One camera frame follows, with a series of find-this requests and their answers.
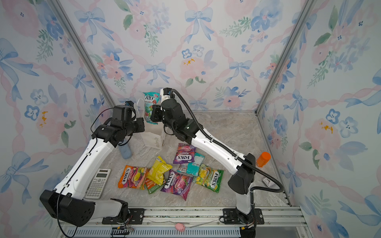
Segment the green red Fox's candy bag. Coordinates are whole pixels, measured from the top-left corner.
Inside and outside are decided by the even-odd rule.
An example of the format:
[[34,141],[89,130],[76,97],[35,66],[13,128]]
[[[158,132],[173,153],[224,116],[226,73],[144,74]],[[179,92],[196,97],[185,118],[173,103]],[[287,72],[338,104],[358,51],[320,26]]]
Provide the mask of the green red Fox's candy bag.
[[160,94],[157,92],[144,93],[144,117],[147,123],[156,125],[157,123],[151,120],[153,105],[157,105],[160,101]]

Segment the white printed paper bag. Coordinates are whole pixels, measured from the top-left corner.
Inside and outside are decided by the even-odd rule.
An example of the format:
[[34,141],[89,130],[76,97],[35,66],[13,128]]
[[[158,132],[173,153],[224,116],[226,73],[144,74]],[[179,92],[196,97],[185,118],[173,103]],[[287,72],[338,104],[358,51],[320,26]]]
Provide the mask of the white printed paper bag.
[[143,118],[145,131],[141,132],[140,135],[145,146],[155,149],[162,149],[166,135],[164,132],[163,123],[159,122],[157,124],[151,124],[146,121],[144,118],[144,100],[142,98],[137,100],[136,110],[139,118]]

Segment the teal snack packet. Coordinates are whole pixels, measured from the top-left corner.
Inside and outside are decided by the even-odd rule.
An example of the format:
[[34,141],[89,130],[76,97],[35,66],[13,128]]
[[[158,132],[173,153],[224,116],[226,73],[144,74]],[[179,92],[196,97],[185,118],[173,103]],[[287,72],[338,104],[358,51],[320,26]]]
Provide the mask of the teal snack packet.
[[181,164],[177,170],[179,173],[187,174],[189,176],[198,176],[199,168],[203,163],[205,157],[199,153],[195,153],[194,162]]

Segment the green yellow Fox's candy bag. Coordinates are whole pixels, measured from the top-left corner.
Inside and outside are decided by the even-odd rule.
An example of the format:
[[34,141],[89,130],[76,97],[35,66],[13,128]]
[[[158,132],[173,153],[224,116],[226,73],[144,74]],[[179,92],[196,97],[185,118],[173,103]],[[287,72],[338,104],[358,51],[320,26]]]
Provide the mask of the green yellow Fox's candy bag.
[[194,182],[219,193],[223,175],[223,170],[213,169],[205,164],[201,164],[198,176],[195,178]]

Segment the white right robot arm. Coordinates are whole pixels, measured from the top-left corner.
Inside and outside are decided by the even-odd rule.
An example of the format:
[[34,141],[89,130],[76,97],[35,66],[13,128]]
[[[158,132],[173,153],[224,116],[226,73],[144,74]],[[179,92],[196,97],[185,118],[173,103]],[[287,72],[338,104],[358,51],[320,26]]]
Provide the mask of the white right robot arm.
[[250,192],[255,180],[254,156],[245,156],[213,137],[197,121],[189,108],[187,109],[191,118],[187,118],[181,104],[175,99],[167,99],[161,105],[154,105],[152,108],[153,122],[162,122],[172,130],[177,139],[206,152],[232,175],[228,185],[236,194],[237,219],[246,227],[254,227],[257,220],[253,194]]

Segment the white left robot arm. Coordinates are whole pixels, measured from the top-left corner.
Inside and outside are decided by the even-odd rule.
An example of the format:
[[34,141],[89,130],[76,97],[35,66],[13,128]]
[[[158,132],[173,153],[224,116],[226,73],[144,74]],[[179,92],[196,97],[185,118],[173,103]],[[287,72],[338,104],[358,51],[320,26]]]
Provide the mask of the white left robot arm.
[[120,199],[94,202],[86,200],[85,196],[106,157],[117,146],[127,144],[126,137],[144,130],[144,120],[137,117],[132,101],[115,106],[112,116],[92,133],[87,148],[71,171],[54,189],[46,189],[40,195],[50,216],[76,227],[98,218],[127,222],[130,218],[127,202]]

